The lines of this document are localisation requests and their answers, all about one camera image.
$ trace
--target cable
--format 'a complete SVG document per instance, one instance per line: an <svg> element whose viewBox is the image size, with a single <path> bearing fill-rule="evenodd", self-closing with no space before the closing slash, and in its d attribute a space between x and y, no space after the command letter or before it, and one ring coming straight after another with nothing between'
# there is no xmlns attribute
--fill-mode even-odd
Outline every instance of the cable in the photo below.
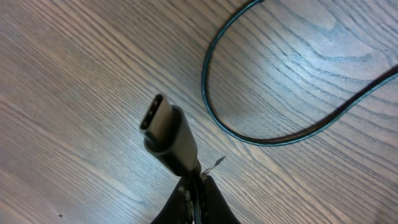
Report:
<svg viewBox="0 0 398 224"><path fill-rule="evenodd" d="M211 41L205 55L205 59L203 61L203 68L201 73L201 93L203 97L203 101L205 103L207 112L213 119L213 121L227 134L230 136L248 143L253 144L256 146L284 146L288 144L293 144L299 141L303 141L307 138L310 138L326 128L332 125L335 121L337 121L341 116L343 116L349 109L351 109L354 105L356 105L359 101L363 98L367 97L371 94L374 90L377 90L387 82L391 81L392 79L398 77L398 66L393 67L385 74L381 75L379 78L371 82L368 86L363 88L357 94L352 96L349 100L343 103L339 108L334 110L334 112L330 113L328 116L323 118L321 121L315 123L314 125L310 126L309 128L305 128L299 132L289 134L282 137L270 138L270 139L257 139L257 138L250 138L248 136L244 136L242 134L237 133L236 131L232 130L230 127L224 124L222 120L216 115L215 109L211 104L209 98L209 89L208 89L208 73L209 73L209 64L211 61L211 56L213 55L213 51L216 48L218 41L224 35L226 30L235 22L239 16L242 16L247 10L252 8L257 3L263 2L264 0L253 0L243 4L236 12L224 23L224 25L219 29L214 39Z"/></svg>

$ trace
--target wooden surface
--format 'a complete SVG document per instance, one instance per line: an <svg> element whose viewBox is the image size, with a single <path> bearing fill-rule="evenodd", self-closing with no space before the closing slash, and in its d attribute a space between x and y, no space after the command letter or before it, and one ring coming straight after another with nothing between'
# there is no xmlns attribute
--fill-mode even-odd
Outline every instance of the wooden surface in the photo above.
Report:
<svg viewBox="0 0 398 224"><path fill-rule="evenodd" d="M243 0L0 0L0 223L149 223L178 179L138 132L152 97L181 106L202 167L242 223L398 223L398 80L318 136L225 135L201 63ZM268 0L227 31L211 97L241 133L326 116L398 64L396 0Z"/></svg>

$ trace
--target black cable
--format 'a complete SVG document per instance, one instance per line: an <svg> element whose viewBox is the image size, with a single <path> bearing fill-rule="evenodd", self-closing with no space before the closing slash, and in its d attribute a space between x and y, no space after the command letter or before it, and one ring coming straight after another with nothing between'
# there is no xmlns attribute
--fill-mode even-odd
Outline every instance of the black cable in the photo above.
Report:
<svg viewBox="0 0 398 224"><path fill-rule="evenodd" d="M288 144L293 144L299 141L303 141L304 139L310 138L321 131L328 128L332 125L335 121L337 121L341 116L343 116L349 109L351 109L355 104L361 101L363 98L371 94L374 90L377 90L387 82L391 81L392 79L398 77L398 66L393 67L385 74L381 75L379 78L371 82L367 87L363 88L357 94L352 96L349 100L343 103L339 108L334 110L334 112L330 113L326 118L323 118L321 121L317 122L316 124L310 126L309 128L305 128L299 132L289 134L282 137L270 138L270 139L257 139L257 138L250 138L248 136L244 136L242 134L237 133L236 131L232 130L230 127L222 122L218 115L216 115L215 109L211 104L209 98L209 90L208 90L208 73L209 73L209 64L211 61L211 56L213 54L214 49L216 48L217 42L221 39L223 34L226 30L235 22L239 16L244 14L247 10L252 8L257 3L263 2L264 0L253 0L245 3L241 6L236 12L225 22L225 24L219 29L214 39L211 41L206 55L205 60L203 62L203 68L201 73L201 93L203 97L203 101L205 103L207 112L214 120L214 122L227 134L230 136L249 144L253 144L256 146L284 146Z"/></svg>

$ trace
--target wood grain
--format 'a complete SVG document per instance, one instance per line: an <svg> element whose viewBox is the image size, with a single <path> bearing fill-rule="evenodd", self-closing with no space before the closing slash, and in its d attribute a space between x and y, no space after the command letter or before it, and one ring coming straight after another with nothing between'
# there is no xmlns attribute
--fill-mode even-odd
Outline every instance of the wood grain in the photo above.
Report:
<svg viewBox="0 0 398 224"><path fill-rule="evenodd" d="M242 223L398 223L398 81L304 142L225 135L200 94L243 0L0 0L0 223L149 223L178 179L143 150L151 98L188 117ZM395 0L267 0L211 64L218 114L252 137L322 119L398 64Z"/></svg>

